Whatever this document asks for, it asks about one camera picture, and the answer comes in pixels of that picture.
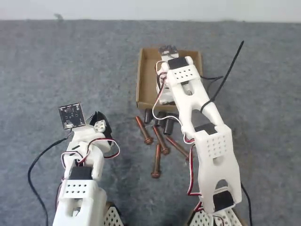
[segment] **red wire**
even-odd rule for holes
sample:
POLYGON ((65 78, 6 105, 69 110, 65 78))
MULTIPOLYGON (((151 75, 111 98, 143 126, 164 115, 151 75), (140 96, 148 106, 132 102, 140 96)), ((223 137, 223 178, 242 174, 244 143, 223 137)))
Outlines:
MULTIPOLYGON (((109 139, 109 138, 96 138, 96 139, 94 139, 94 140, 91 140, 91 141, 89 142, 88 146, 87 146, 87 154, 88 154, 88 152, 89 152, 89 147, 90 147, 90 145, 91 145, 94 141, 97 141, 97 140, 115 141, 114 139, 109 139)), ((116 155, 118 155, 119 152, 120 152, 120 150, 118 149, 118 152, 117 152, 117 153, 115 153, 115 154, 113 154, 113 155, 110 155, 110 156, 104 156, 104 158, 105 158, 105 159, 113 158, 113 157, 115 157, 116 155)), ((79 161, 79 163, 83 163, 84 161, 86 161, 87 157, 88 157, 88 156, 84 157, 81 161, 79 161)))
MULTIPOLYGON (((189 170, 190 170, 190 184, 189 184, 189 188, 187 191, 187 195, 188 196, 200 196, 202 195, 201 193, 192 193, 192 188, 193 188, 193 147, 195 145, 192 145, 190 150, 189 150, 189 170)), ((199 201, 198 204, 196 205, 196 207, 194 208, 195 212, 199 212, 204 210, 204 208, 202 208, 202 202, 199 201)))

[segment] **hole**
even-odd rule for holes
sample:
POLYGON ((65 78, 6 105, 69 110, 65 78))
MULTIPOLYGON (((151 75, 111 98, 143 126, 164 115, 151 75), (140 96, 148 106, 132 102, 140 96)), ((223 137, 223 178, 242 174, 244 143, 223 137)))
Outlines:
POLYGON ((228 183, 226 180, 220 180, 219 182, 217 182, 217 185, 215 187, 215 189, 221 188, 221 187, 227 187, 228 183))

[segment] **cardboard box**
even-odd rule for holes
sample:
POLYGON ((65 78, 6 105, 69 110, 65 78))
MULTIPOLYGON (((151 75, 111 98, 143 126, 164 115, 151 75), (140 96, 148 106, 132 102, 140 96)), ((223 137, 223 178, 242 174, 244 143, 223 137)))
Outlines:
MULTIPOLYGON (((202 56, 198 51, 179 50, 179 56, 190 56, 199 74, 203 75, 202 56)), ((152 108, 157 97, 155 64, 161 60, 158 48, 143 48, 140 50, 136 87, 136 102, 139 109, 152 108)), ((156 105, 156 110, 175 111, 175 105, 156 105)))

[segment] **screw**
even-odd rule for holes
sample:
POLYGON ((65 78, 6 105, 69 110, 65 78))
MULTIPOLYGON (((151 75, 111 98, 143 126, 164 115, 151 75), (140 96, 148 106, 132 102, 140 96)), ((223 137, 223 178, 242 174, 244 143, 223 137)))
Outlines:
POLYGON ((165 144, 165 142, 164 142, 164 139, 163 139, 163 137, 162 137, 162 135, 161 135, 159 129, 158 129, 156 126, 153 126, 152 128, 154 129, 154 132, 155 132, 155 134, 156 134, 156 136, 157 136, 157 138, 158 138, 158 141, 159 141, 159 143, 160 143, 160 145, 161 145, 161 147, 162 147, 162 153, 163 153, 164 155, 169 154, 170 149, 169 149, 169 147, 166 146, 166 144, 165 144))
POLYGON ((157 144, 156 145, 156 155, 155 155, 155 165, 154 169, 151 173, 152 178, 159 178, 161 175, 160 172, 160 159, 161 159, 161 145, 157 144))
POLYGON ((139 116, 136 116, 136 121, 137 121, 137 124, 138 124, 144 138, 145 138, 145 140, 144 140, 145 144, 151 145, 154 139, 149 135, 148 131, 146 130, 146 128, 139 116))
POLYGON ((179 152, 181 152, 186 157, 186 160, 189 160, 189 153, 181 145, 175 142, 175 140, 170 136, 167 136, 166 140, 168 140, 179 152))

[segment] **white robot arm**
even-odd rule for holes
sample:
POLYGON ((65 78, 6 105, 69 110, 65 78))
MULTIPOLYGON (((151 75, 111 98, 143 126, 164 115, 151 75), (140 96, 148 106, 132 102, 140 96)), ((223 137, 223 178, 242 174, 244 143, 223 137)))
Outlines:
POLYGON ((163 73, 166 76, 163 80, 179 111, 182 133, 196 146, 199 161, 197 194, 203 204, 202 208, 211 214, 234 207, 241 202, 242 196, 231 129, 224 124, 215 104, 210 102, 190 56, 163 62, 160 73, 157 74, 163 73), (187 88, 184 89, 183 86, 188 86, 191 92, 187 92, 187 88), (195 109, 203 113, 210 123, 194 127, 191 113, 195 109), (225 180, 227 186, 216 188, 221 180, 225 180))
MULTIPOLYGON (((98 187, 97 182, 102 175, 104 153, 110 151, 112 144, 118 147, 118 152, 106 158, 116 157, 120 149, 111 138, 111 129, 106 125, 106 120, 73 128, 73 131, 73 139, 61 156, 65 173, 57 199, 53 226, 104 225, 110 217, 105 217, 108 210, 107 194, 98 187)), ((113 217, 112 214, 110 223, 117 221, 116 225, 122 226, 116 209, 114 215, 113 217)))

